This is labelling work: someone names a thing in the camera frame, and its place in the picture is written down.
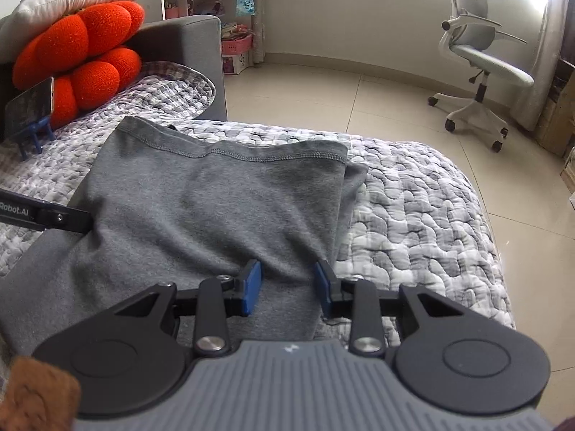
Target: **tiled floor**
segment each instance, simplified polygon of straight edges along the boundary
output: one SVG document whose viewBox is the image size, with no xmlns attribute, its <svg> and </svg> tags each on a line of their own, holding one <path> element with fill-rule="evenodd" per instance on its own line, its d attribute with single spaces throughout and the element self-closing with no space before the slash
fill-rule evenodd
<svg viewBox="0 0 575 431">
<path fill-rule="evenodd" d="M 487 210 L 517 327 L 551 359 L 539 409 L 553 423 L 575 415 L 575 210 L 559 158 L 514 128 L 499 154 L 462 125 L 450 134 L 427 106 L 434 92 L 384 79 L 263 65 L 225 87 L 230 120 L 415 140 L 452 159 Z"/>
</svg>

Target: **quilted blanket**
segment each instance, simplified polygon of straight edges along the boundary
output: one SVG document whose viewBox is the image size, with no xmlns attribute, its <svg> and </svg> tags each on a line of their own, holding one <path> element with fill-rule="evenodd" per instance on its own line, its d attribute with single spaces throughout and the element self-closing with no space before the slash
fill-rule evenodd
<svg viewBox="0 0 575 431">
<path fill-rule="evenodd" d="M 99 148 L 125 115 L 173 125 L 208 142 L 233 140 L 254 146 L 309 139 L 346 145 L 349 159 L 368 165 L 334 270 L 362 275 L 379 288 L 422 283 L 504 325 L 514 327 L 510 301 L 491 232 L 465 175 L 437 150 L 416 142 L 389 142 L 358 135 L 195 120 L 215 95 L 194 70 L 156 63 L 112 102 L 56 132 L 44 152 L 19 161 L 14 145 L 0 147 L 0 186 L 66 204 L 90 169 Z M 18 261 L 39 233 L 0 224 L 0 276 Z M 390 345 L 399 343 L 393 319 L 384 318 Z M 349 336 L 344 319 L 318 323 L 317 337 Z"/>
</svg>

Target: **white pillow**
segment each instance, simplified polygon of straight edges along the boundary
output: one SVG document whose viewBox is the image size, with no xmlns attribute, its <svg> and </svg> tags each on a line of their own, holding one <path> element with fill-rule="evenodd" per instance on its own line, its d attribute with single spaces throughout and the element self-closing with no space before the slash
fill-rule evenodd
<svg viewBox="0 0 575 431">
<path fill-rule="evenodd" d="M 0 27 L 0 64 L 15 61 L 28 42 L 62 16 L 111 1 L 123 0 L 21 0 Z"/>
</svg>

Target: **folded gray cloth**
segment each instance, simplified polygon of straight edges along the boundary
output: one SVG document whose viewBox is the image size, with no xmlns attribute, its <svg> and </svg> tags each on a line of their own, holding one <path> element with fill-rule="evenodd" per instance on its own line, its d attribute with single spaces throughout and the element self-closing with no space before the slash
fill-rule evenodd
<svg viewBox="0 0 575 431">
<path fill-rule="evenodd" d="M 209 144 L 127 116 L 70 205 L 83 235 L 48 230 L 0 282 L 0 329 L 15 353 L 159 281 L 196 288 L 263 264 L 253 316 L 234 341 L 311 339 L 319 304 L 312 265 L 333 261 L 367 168 L 325 140 L 273 147 Z M 178 339 L 190 345 L 192 322 Z"/>
</svg>

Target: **pink basket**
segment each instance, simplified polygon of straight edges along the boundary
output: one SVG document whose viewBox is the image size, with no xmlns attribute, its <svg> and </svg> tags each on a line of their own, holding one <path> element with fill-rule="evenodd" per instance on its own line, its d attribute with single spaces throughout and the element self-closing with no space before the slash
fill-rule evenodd
<svg viewBox="0 0 575 431">
<path fill-rule="evenodd" d="M 237 39 L 234 41 L 222 41 L 222 55 L 239 55 L 240 53 L 244 53 L 246 50 L 251 48 L 253 38 L 254 37 L 252 34 L 248 34 L 243 39 Z"/>
</svg>

